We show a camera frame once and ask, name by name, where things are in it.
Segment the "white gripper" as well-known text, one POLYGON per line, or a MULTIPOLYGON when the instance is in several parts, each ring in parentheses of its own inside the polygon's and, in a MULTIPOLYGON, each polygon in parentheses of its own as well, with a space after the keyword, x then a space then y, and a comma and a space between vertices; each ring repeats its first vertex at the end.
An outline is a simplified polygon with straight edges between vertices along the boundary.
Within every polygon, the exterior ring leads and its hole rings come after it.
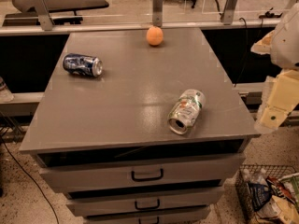
MULTIPOLYGON (((270 53, 271 31, 255 42, 250 51, 259 55, 270 53)), ((254 128, 258 133, 272 133, 299 105, 299 72, 283 69, 276 77, 267 77, 254 128)))

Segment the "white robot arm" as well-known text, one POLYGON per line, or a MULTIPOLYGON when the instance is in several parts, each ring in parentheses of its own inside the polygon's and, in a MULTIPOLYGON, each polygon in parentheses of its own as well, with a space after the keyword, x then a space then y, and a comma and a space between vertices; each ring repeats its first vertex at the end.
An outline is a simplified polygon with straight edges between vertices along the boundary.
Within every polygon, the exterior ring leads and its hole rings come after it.
POLYGON ((299 105, 299 4, 295 3, 276 28, 254 43, 251 52, 269 54, 281 68, 267 77, 254 128, 259 133, 275 131, 299 105))

